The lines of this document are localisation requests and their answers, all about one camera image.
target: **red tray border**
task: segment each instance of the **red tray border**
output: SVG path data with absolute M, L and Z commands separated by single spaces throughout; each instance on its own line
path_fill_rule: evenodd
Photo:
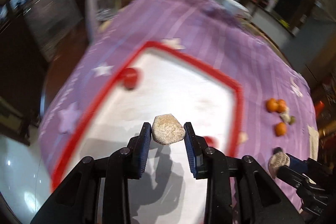
M 231 139 L 228 142 L 228 154 L 229 157 L 234 157 L 236 155 L 236 147 L 238 136 L 241 130 L 241 123 L 242 123 L 242 116 L 243 116 L 243 91 L 241 85 L 236 82 L 235 80 L 231 79 L 229 76 L 225 75 L 221 71 L 214 69 L 210 65 L 200 61 L 190 55 L 184 54 L 167 46 L 164 46 L 162 43 L 155 42 L 155 41 L 147 41 L 145 42 L 139 49 L 135 51 L 135 53 L 120 67 L 120 69 L 108 80 L 105 86 L 101 89 L 101 91 L 95 96 L 89 107 L 81 116 L 80 121 L 77 124 L 77 127 L 71 136 L 70 140 L 66 144 L 62 155 L 60 156 L 58 163 L 51 175 L 52 181 L 52 190 L 54 191 L 57 186 L 61 183 L 63 173 L 66 169 L 66 166 L 72 156 L 73 151 L 75 150 L 78 142 L 80 141 L 83 133 L 85 132 L 90 120 L 95 115 L 96 110 L 109 93 L 109 90 L 113 88 L 116 83 L 121 79 L 121 74 L 124 68 L 127 68 L 133 60 L 145 49 L 148 48 L 155 48 L 164 52 L 167 52 L 171 55 L 174 55 L 177 58 L 182 59 L 183 61 L 193 65 L 194 67 L 202 70 L 203 72 L 207 73 L 208 75 L 212 76 L 213 78 L 219 80 L 220 82 L 226 84 L 234 91 L 236 105 L 234 109 L 234 123 L 232 127 L 232 133 L 230 134 Z

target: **purple tablecloth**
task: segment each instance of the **purple tablecloth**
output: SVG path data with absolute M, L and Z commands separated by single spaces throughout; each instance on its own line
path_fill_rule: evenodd
M 244 91 L 242 131 L 248 141 L 237 157 L 252 155 L 265 169 L 272 149 L 280 146 L 300 159 L 310 154 L 307 126 L 316 128 L 310 90 L 303 77 L 290 69 L 259 38 L 243 31 L 213 0 L 137 0 L 115 18 L 86 54 L 48 108 L 39 127 L 44 163 L 51 173 L 76 124 L 105 82 L 127 57 L 148 40 L 181 38 L 190 54 L 237 80 Z M 303 97 L 293 92 L 295 83 Z M 284 99 L 296 123 L 276 137 L 281 120 L 268 113 L 265 101 Z M 295 189 L 277 180 L 296 206 Z

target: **tiled floor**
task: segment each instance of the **tiled floor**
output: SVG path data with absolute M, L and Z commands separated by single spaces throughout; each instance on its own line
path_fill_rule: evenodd
M 0 135 L 0 192 L 22 224 L 30 223 L 50 195 L 36 128 L 30 128 L 30 136 L 26 146 Z

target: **star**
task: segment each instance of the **star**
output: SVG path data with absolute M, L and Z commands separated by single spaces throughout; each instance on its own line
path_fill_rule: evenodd
M 80 117 L 80 110 L 77 108 L 77 102 L 71 103 L 68 108 L 61 109 L 58 111 L 59 118 L 61 122 L 58 126 L 60 133 L 72 133 L 75 129 L 75 123 Z
M 111 75 L 111 70 L 114 66 L 108 66 L 106 62 L 104 63 L 101 63 L 99 65 L 99 67 L 96 67 L 92 70 L 95 71 L 95 77 L 98 77 L 98 76 L 108 76 L 108 75 Z

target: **orange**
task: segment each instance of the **orange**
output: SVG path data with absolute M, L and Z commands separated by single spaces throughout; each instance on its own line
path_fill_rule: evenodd
M 285 100 L 279 99 L 278 100 L 278 109 L 277 109 L 277 112 L 279 112 L 279 113 L 284 112 L 286 110 L 286 107 L 287 107 L 287 105 L 286 105 Z
M 280 122 L 275 126 L 275 134 L 280 137 L 286 134 L 286 124 L 284 122 Z
M 274 112 L 278 110 L 278 105 L 278 102 L 274 98 L 271 98 L 266 102 L 266 109 L 268 112 Z

